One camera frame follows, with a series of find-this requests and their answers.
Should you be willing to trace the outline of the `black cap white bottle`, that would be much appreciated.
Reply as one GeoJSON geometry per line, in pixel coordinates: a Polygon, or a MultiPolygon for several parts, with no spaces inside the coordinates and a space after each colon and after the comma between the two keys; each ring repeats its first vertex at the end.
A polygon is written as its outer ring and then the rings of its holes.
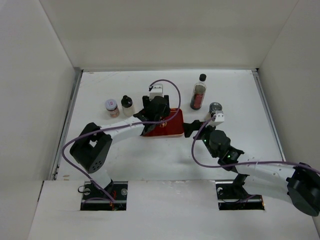
{"type": "Polygon", "coordinates": [[[131,117],[135,114],[135,107],[131,97],[124,95],[121,99],[121,106],[125,116],[131,117]]]}

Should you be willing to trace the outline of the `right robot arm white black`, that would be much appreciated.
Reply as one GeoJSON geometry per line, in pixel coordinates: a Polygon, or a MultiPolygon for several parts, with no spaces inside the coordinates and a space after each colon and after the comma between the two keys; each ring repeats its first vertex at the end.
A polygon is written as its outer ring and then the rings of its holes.
{"type": "Polygon", "coordinates": [[[320,172],[306,163],[263,161],[249,157],[243,150],[231,145],[224,131],[195,120],[184,123],[184,136],[196,132],[212,158],[214,168],[236,173],[232,192],[238,198],[262,195],[292,204],[300,212],[317,217],[320,214],[320,172]]]}

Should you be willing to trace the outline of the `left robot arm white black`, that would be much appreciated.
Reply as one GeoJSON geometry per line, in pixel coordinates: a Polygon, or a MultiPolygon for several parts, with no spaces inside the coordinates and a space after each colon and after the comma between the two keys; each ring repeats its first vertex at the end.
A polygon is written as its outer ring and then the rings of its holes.
{"type": "Polygon", "coordinates": [[[103,129],[93,122],[87,124],[81,135],[71,146],[69,153],[82,166],[85,173],[93,180],[95,193],[100,199],[108,199],[112,195],[113,181],[103,170],[110,147],[116,143],[138,136],[145,136],[153,131],[159,122],[170,115],[169,96],[155,96],[147,105],[124,121],[103,129]]]}

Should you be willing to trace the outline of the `red rectangular tray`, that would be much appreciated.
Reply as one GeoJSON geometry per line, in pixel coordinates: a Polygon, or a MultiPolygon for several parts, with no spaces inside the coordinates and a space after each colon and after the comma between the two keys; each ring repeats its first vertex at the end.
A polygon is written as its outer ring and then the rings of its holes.
{"type": "Polygon", "coordinates": [[[161,124],[149,124],[147,128],[143,129],[140,134],[141,137],[172,137],[180,136],[184,133],[184,119],[183,112],[178,108],[170,108],[161,112],[160,110],[148,110],[146,121],[160,122],[166,121],[161,124]]]}

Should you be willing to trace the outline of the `silver lid white shaker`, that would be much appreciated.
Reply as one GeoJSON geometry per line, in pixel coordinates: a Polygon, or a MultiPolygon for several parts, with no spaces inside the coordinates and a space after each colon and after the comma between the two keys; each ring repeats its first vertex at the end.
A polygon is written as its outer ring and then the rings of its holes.
{"type": "Polygon", "coordinates": [[[207,121],[210,118],[213,117],[213,115],[217,112],[217,111],[221,111],[223,109],[222,105],[219,102],[212,102],[209,105],[209,110],[208,113],[206,114],[204,120],[207,121]]]}

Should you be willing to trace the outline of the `tall dark sauce bottle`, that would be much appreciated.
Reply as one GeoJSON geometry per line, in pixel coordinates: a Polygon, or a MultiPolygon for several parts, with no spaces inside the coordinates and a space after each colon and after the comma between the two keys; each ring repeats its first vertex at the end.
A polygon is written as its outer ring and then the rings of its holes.
{"type": "Polygon", "coordinates": [[[207,90],[207,86],[205,84],[206,79],[207,75],[202,73],[199,75],[199,82],[194,85],[190,101],[190,107],[193,110],[199,110],[202,107],[202,103],[207,90]]]}

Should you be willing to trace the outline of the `white lid paste jar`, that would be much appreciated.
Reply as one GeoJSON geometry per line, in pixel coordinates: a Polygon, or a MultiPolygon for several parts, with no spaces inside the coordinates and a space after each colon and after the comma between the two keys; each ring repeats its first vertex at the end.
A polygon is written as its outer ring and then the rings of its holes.
{"type": "Polygon", "coordinates": [[[118,104],[117,104],[116,100],[110,98],[105,101],[104,105],[105,105],[105,109],[109,113],[110,117],[116,118],[119,116],[120,111],[119,111],[118,104]]]}

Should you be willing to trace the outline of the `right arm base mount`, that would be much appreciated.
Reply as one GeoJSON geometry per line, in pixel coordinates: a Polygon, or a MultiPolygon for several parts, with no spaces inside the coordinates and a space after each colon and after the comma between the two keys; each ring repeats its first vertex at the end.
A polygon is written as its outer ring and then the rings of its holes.
{"type": "Polygon", "coordinates": [[[234,180],[215,182],[220,211],[265,210],[261,195],[248,194],[244,189],[246,176],[239,174],[234,180]]]}

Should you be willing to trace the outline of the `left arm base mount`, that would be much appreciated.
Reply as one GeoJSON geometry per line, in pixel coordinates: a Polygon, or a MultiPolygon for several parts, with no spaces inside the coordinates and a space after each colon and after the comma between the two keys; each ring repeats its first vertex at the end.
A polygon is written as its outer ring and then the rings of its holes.
{"type": "Polygon", "coordinates": [[[78,187],[77,191],[81,194],[81,211],[125,211],[127,209],[128,182],[115,181],[107,189],[114,199],[110,202],[109,197],[101,190],[96,188],[91,182],[85,182],[78,187]]]}

